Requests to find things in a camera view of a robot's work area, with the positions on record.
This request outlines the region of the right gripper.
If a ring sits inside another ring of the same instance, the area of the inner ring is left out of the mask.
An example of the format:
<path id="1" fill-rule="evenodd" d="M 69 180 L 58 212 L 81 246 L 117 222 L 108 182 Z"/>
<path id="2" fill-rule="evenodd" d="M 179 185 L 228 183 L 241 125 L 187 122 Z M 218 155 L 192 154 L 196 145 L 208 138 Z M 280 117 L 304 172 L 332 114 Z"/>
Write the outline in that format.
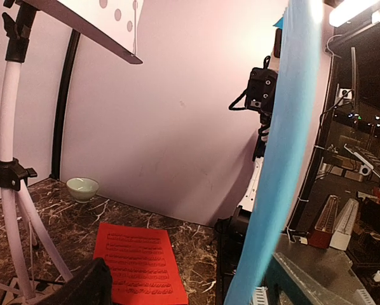
<path id="1" fill-rule="evenodd" d="M 246 89 L 229 105 L 230 111 L 251 110 L 260 114 L 272 114 L 278 73 L 269 68 L 271 57 L 266 56 L 263 68 L 254 67 Z"/>

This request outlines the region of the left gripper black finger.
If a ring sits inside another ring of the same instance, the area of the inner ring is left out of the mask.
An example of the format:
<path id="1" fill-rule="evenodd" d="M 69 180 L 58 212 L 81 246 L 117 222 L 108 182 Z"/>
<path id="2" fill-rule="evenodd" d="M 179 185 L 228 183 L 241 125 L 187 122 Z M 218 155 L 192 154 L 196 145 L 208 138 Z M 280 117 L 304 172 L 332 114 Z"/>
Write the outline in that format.
<path id="1" fill-rule="evenodd" d="M 37 304 L 112 304 L 112 276 L 101 257 L 86 265 L 59 290 Z"/>

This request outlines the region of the blue sheet music paper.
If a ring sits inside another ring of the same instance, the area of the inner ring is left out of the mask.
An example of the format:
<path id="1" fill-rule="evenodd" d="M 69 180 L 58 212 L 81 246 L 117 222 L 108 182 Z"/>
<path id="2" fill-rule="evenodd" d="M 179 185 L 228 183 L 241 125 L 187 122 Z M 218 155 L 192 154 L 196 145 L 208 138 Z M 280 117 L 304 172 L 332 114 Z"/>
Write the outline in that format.
<path id="1" fill-rule="evenodd" d="M 275 105 L 255 205 L 225 304 L 248 304 L 287 221 L 308 141 L 320 67 L 323 3 L 289 1 Z"/>

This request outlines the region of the white perforated music stand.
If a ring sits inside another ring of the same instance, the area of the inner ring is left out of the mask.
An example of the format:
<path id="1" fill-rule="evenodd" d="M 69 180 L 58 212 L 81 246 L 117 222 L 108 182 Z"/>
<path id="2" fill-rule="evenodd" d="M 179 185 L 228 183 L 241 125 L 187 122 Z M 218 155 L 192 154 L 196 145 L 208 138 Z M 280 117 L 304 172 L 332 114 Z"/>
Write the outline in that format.
<path id="1" fill-rule="evenodd" d="M 20 72 L 25 62 L 36 13 L 49 16 L 85 35 L 132 65 L 137 56 L 138 24 L 143 1 L 17 1 L 16 18 L 3 13 L 9 39 L 0 101 L 0 191 L 4 225 L 18 289 L 0 283 L 0 289 L 21 297 L 26 304 L 41 301 L 31 285 L 20 239 L 17 217 L 24 220 L 32 241 L 40 241 L 65 281 L 72 273 L 61 258 L 27 190 L 27 180 L 36 177 L 33 168 L 24 168 L 13 155 L 15 109 Z"/>

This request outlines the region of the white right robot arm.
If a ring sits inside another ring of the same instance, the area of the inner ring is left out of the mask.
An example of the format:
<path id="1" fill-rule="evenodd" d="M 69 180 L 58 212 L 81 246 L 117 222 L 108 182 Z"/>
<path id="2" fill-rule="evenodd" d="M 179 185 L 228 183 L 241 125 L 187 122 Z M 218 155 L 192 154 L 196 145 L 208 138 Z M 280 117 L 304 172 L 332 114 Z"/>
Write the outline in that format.
<path id="1" fill-rule="evenodd" d="M 254 171 L 247 190 L 237 204 L 234 214 L 230 218 L 225 219 L 222 225 L 222 233 L 238 243 L 242 243 L 245 240 L 250 216 L 254 209 L 273 116 L 281 45 L 282 29 L 278 27 L 275 30 L 275 41 L 271 54 L 264 58 L 262 67 L 254 67 L 251 70 L 247 87 L 228 107 L 230 111 L 258 112 L 261 124 L 257 130 L 257 142 L 252 155 Z"/>

